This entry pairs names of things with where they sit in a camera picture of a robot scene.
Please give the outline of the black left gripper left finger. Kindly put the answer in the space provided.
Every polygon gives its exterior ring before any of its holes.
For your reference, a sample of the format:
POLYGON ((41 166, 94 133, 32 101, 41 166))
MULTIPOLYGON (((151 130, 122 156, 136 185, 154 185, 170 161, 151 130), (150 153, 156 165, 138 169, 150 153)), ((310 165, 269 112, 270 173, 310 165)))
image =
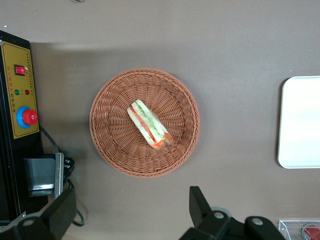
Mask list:
POLYGON ((65 189, 43 212, 28 214, 0 232, 2 240, 61 240, 77 214, 76 191, 65 189))

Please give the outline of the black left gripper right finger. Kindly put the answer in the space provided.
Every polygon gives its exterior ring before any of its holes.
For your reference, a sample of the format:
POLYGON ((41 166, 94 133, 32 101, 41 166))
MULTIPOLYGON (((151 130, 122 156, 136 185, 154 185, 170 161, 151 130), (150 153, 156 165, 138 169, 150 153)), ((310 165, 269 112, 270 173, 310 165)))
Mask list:
POLYGON ((182 240, 283 240, 275 225, 262 216, 249 216, 244 223, 222 210, 213 210, 199 186, 189 188, 189 214, 193 227, 182 240))

